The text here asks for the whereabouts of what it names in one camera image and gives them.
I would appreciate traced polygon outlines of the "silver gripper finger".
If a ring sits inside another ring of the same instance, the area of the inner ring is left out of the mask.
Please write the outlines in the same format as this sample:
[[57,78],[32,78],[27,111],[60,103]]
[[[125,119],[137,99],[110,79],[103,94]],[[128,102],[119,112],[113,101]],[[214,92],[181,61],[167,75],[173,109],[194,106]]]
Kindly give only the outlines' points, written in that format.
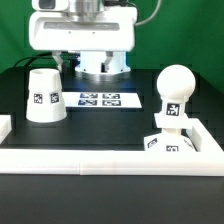
[[59,71],[63,70],[63,59],[61,58],[61,52],[60,51],[53,51],[52,52],[52,58],[56,62],[57,69]]
[[101,63],[101,72],[107,72],[109,70],[109,64],[113,59],[113,52],[106,51],[106,59],[103,63]]

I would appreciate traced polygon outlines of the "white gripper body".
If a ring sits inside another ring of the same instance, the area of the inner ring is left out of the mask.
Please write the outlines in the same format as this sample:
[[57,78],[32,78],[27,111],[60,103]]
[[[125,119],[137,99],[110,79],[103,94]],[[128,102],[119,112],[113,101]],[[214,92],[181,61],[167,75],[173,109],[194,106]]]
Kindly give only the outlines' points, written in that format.
[[29,43],[35,50],[131,51],[134,7],[105,6],[103,0],[32,0]]

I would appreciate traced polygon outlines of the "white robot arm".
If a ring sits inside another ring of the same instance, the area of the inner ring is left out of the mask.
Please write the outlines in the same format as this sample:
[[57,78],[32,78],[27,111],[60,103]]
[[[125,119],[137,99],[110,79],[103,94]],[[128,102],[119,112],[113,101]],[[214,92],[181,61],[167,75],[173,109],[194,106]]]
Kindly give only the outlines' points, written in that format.
[[78,77],[109,81],[130,72],[126,54],[135,46],[135,28],[151,21],[161,5],[157,0],[152,14],[140,21],[129,0],[32,0],[29,43],[50,51],[58,67],[63,52],[77,54]]

